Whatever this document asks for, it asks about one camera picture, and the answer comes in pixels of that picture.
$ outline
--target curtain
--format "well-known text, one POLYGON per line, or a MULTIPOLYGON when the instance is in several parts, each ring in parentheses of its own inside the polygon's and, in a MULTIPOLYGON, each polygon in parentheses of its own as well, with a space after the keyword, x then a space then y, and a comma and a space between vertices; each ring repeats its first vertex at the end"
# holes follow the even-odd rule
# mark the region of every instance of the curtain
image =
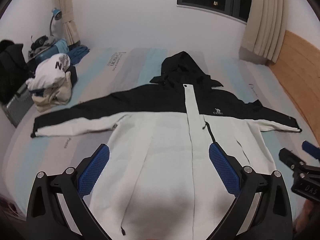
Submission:
POLYGON ((288 20, 288 0, 252 0, 241 46, 276 62, 288 20))
POLYGON ((62 11, 63 31, 68 45, 72 45, 80 40, 73 18, 72 0, 57 0, 62 11))

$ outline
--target mattress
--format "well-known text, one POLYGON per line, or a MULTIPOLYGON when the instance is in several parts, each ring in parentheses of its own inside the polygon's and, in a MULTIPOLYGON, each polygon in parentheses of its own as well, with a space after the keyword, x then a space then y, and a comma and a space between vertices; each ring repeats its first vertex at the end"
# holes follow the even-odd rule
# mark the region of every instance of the mattress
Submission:
MULTIPOLYGON (((73 89, 70 102, 47 112, 147 84, 152 77, 160 75, 163 60, 178 52, 144 48, 92 49, 76 66, 78 82, 73 89)), ((196 51, 188 53, 205 73, 224 85, 222 89, 234 93, 245 103, 259 99, 263 106, 297 119, 303 130, 301 133, 279 131, 262 133, 276 167, 284 177, 292 215, 295 218, 304 200, 290 191, 293 183, 292 171, 279 161, 278 153, 281 148, 286 147, 309 165, 316 165, 316 160, 301 149, 301 144, 305 140, 317 145, 310 128, 268 67, 241 60, 213 57, 196 51)), ((34 118, 38 115, 40 113, 34 106, 25 115, 12 137, 2 167, 7 189, 24 214, 27 213, 29 195, 39 171, 53 175, 62 173, 67 167, 76 167, 83 158, 91 156, 101 143, 108 144, 112 133, 103 131, 74 137, 31 139, 34 118)), ((90 195, 84 200, 89 206, 90 195)))

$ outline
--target wooden headboard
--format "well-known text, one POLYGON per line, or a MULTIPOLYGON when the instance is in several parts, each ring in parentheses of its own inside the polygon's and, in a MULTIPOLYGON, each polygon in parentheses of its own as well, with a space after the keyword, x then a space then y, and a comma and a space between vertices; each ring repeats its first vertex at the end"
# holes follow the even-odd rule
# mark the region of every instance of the wooden headboard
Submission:
POLYGON ((320 144, 320 50, 286 31, 279 58, 269 67, 320 144))

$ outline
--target blue gripper pad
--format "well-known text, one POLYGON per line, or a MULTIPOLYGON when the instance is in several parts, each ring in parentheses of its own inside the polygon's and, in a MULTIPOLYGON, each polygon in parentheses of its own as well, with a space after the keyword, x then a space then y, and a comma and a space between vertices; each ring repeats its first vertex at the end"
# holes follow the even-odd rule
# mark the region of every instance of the blue gripper pad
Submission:
POLYGON ((214 143, 209 147, 209 158, 227 191, 237 198, 240 194, 240 179, 221 150, 214 143))
POLYGON ((78 194, 80 198, 89 195, 96 184, 101 172, 109 161, 110 151, 107 145, 103 145, 78 180, 78 194))
POLYGON ((320 160, 320 149, 308 141, 302 143, 302 150, 309 153, 312 157, 317 160, 320 160))

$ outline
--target black hood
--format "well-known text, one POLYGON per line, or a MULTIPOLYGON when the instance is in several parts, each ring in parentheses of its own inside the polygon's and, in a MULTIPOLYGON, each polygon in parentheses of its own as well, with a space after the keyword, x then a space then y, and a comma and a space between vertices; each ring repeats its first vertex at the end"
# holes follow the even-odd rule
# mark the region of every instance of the black hood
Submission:
POLYGON ((166 58, 161 65, 161 76, 154 77, 150 82, 200 85, 208 89, 223 87, 219 81, 212 80, 210 75, 206 75, 185 51, 166 58))

